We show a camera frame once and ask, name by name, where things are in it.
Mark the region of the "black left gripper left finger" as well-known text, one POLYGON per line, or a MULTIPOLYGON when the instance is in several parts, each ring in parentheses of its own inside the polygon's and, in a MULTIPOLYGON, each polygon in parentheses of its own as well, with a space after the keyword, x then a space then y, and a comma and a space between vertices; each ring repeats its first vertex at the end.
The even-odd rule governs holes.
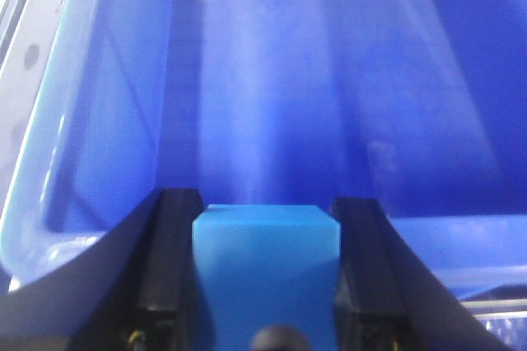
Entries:
POLYGON ((196 189, 152 192, 62 267, 1 298, 4 350, 189 350, 196 189))

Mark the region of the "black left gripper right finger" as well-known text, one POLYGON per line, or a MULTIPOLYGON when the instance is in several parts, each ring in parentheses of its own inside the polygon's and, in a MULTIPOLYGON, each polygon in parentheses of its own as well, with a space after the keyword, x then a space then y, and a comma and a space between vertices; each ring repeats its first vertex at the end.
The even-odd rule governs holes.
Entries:
POLYGON ((431 273, 374 199, 337 197, 340 350, 506 350, 431 273))

